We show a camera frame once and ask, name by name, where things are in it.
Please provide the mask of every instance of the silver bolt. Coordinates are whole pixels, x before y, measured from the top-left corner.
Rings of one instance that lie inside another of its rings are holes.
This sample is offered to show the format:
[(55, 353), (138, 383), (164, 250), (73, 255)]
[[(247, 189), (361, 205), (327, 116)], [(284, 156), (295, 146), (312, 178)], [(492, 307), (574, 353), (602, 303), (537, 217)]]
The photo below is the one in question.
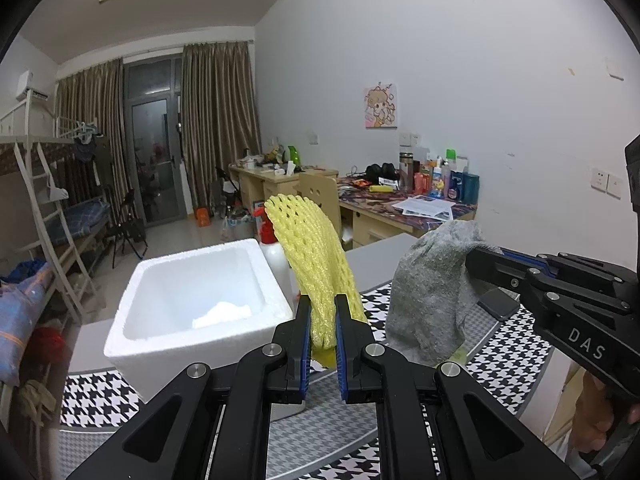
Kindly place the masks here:
[(278, 343), (268, 343), (262, 347), (262, 353), (267, 357), (276, 357), (276, 355), (280, 355), (282, 352), (282, 346)]
[(385, 347), (378, 343), (370, 343), (365, 346), (364, 351), (371, 357), (378, 357), (385, 353)]
[(194, 363), (187, 368), (187, 375), (191, 379), (197, 379), (207, 373), (207, 365), (204, 363)]
[(440, 371), (445, 374), (447, 377), (456, 377), (460, 375), (460, 367), (452, 363), (451, 361), (447, 361), (440, 367)]

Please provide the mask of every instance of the brown striped curtain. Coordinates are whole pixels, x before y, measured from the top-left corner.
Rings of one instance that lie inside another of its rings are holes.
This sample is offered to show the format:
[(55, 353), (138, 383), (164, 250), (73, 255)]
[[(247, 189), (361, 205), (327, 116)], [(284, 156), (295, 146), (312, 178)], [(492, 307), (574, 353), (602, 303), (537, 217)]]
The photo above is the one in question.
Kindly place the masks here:
[(226, 171), (260, 131), (248, 43), (191, 44), (182, 55), (182, 138), (194, 208), (210, 208), (216, 167)]
[[(113, 192), (107, 195), (113, 200), (113, 207), (118, 207), (130, 189), (122, 80), (122, 60), (116, 59), (61, 79), (56, 91), (57, 116), (87, 123), (97, 119), (98, 129), (109, 139), (112, 175), (100, 177), (113, 187)], [(71, 204), (101, 193), (95, 186), (92, 164), (69, 158), (58, 168), (58, 174)]]

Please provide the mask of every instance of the wooden desk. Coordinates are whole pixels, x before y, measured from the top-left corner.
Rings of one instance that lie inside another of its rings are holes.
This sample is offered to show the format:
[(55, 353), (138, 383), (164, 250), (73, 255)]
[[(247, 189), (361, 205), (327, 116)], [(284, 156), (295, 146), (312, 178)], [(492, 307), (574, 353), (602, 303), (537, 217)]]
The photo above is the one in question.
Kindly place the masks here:
[[(338, 179), (340, 215), (348, 223), (353, 219), (353, 248), (365, 246), (384, 238), (408, 233), (416, 238), (439, 227), (442, 222), (430, 218), (405, 216), (393, 204), (411, 195), (401, 191), (372, 193), (351, 185), (352, 179)], [(451, 211), (455, 220), (473, 220), (477, 206), (454, 203)]]
[[(317, 168), (303, 168), (305, 173), (318, 174), (322, 176), (337, 177), (337, 170), (322, 170)], [(229, 166), (231, 178), (240, 183), (240, 193), (242, 195), (242, 205), (249, 211), (252, 210), (254, 202), (267, 200), (269, 197), (278, 194), (295, 195), (296, 188), (300, 180), (300, 174), (294, 173), (291, 176), (275, 175), (273, 170), (264, 168), (254, 168), (246, 170), (238, 166)]]

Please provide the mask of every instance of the door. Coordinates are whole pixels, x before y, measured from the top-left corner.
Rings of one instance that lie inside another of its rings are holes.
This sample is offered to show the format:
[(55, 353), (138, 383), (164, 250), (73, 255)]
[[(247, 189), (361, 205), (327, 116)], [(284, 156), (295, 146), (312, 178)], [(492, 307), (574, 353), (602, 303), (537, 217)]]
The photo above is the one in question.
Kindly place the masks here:
[(129, 171), (146, 225), (186, 217), (180, 178), (180, 69), (176, 57), (125, 65)]

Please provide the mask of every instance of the storage box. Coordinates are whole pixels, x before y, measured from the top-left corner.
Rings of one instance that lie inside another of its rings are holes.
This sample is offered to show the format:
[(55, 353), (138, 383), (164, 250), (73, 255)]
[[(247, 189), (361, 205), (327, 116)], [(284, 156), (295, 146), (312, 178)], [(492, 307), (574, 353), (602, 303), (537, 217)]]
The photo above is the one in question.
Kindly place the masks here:
[[(248, 306), (250, 315), (192, 328), (220, 302)], [(138, 264), (104, 355), (148, 402), (188, 365), (238, 362), (292, 318), (258, 242), (240, 240)]]

